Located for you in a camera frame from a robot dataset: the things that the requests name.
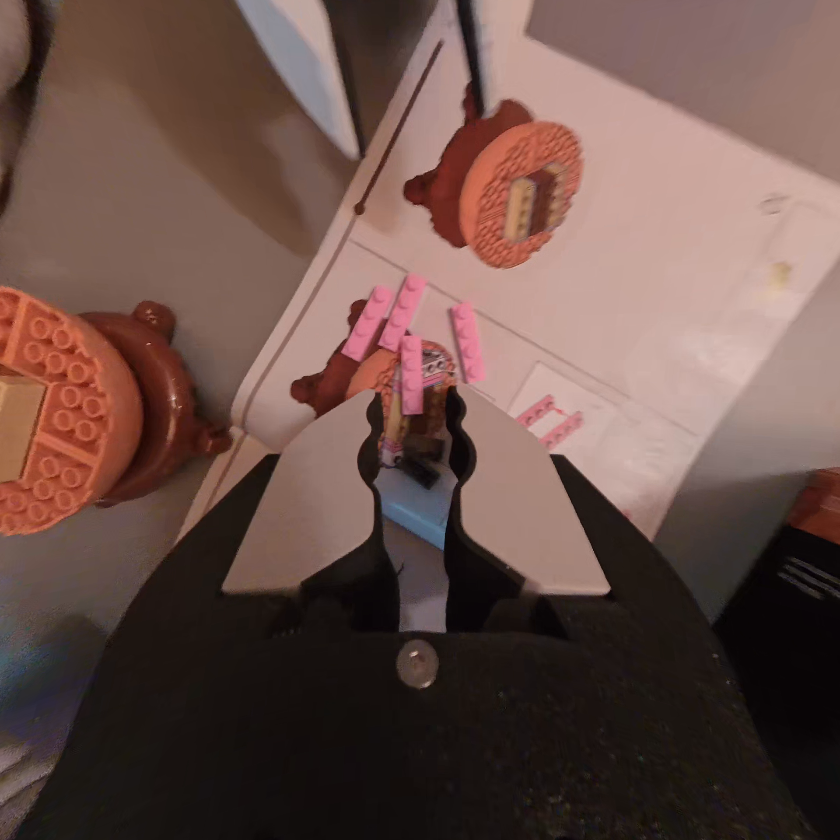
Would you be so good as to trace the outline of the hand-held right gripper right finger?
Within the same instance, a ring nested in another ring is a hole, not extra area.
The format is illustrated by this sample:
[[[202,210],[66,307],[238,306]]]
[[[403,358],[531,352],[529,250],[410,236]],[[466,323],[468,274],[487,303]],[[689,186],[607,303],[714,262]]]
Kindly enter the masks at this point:
[[[611,587],[550,453],[469,385],[447,393],[451,511],[471,548],[527,592],[607,595]]]

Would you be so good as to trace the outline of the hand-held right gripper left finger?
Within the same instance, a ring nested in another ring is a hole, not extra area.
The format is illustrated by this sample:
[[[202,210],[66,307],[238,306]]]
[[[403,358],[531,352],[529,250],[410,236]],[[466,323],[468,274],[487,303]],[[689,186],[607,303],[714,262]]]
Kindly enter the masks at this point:
[[[283,449],[224,580],[226,595],[297,592],[381,532],[383,425],[379,393],[360,392]]]

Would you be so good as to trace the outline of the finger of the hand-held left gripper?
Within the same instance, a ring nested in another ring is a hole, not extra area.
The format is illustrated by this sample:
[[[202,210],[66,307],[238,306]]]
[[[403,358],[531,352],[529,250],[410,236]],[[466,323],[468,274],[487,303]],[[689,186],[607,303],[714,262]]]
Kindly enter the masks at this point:
[[[363,156],[352,83],[322,1],[237,1],[276,74],[298,105],[349,160]]]
[[[497,105],[496,2],[455,1],[455,12],[476,109],[479,116],[489,117]]]

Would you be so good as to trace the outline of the pink brick plate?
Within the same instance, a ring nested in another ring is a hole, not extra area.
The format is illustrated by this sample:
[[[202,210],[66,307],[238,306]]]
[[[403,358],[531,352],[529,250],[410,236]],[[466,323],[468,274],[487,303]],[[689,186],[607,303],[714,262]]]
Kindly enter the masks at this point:
[[[423,341],[416,335],[406,335],[401,344],[401,406],[405,417],[424,412]]]
[[[424,278],[415,273],[406,275],[378,341],[378,346],[397,352],[407,335],[426,288]]]
[[[342,354],[352,361],[362,362],[373,343],[377,330],[390,311],[393,291],[386,286],[373,288],[342,347]]]
[[[464,382],[473,385],[486,378],[486,366],[476,313],[468,301],[455,304],[449,318],[457,345]]]

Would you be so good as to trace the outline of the round orange lego pot build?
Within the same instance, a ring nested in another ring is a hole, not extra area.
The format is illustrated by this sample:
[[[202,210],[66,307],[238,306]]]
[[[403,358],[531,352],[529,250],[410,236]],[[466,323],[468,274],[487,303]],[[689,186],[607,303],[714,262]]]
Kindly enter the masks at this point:
[[[86,320],[1,289],[1,373],[46,387],[20,479],[1,483],[4,536],[45,531],[103,497],[139,445],[143,406],[122,356]]]

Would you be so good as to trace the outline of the tan brick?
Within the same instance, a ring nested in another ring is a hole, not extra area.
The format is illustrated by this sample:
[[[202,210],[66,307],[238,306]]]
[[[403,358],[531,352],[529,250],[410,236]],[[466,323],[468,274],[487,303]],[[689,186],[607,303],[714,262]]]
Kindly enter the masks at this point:
[[[24,473],[46,387],[17,374],[1,376],[1,483]]]

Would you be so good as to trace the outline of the grey desk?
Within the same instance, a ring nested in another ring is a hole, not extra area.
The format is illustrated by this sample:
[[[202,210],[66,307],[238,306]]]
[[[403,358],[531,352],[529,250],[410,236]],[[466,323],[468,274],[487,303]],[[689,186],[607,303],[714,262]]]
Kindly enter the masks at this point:
[[[365,149],[347,159],[298,105],[237,2],[61,2],[14,189],[2,285],[69,313],[176,315],[215,424],[316,258],[442,2],[327,2]],[[497,99],[528,37],[753,150],[824,178],[579,61],[538,2],[496,2]],[[107,637],[178,540],[216,460],[137,500],[2,538],[2,741],[60,752]]]

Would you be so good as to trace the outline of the dark grey brick plate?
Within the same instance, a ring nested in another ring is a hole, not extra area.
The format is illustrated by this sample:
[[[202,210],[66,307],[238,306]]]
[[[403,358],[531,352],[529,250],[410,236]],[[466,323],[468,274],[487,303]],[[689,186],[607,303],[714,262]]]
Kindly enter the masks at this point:
[[[443,461],[445,442],[440,438],[408,437],[396,468],[420,487],[431,490],[440,480],[438,465]]]

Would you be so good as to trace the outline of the open building instruction booklet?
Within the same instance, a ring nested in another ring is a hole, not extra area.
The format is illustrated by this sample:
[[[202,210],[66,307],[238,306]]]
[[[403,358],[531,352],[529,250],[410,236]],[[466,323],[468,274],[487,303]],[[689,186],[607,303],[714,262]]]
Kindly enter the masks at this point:
[[[234,400],[234,449],[218,460],[187,515],[184,538],[247,473],[283,449],[314,410],[293,380],[347,340],[351,304],[376,286],[427,285],[409,332],[440,345],[464,382],[449,310],[468,301],[484,381],[469,385],[566,457],[646,538],[688,469],[838,260],[838,187],[753,150],[528,37],[513,50],[509,97],[571,128],[583,175],[557,233],[508,246],[514,165],[572,151],[537,122],[490,164],[481,244],[433,232],[402,187],[430,168],[461,123],[466,61],[454,5],[432,13],[365,162],[316,258]]]

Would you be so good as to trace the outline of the dark building set box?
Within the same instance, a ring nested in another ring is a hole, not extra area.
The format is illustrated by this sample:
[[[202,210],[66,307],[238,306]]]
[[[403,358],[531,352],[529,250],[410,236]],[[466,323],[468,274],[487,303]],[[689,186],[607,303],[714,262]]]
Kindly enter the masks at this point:
[[[714,624],[759,736],[822,838],[839,838],[839,469],[810,477]]]

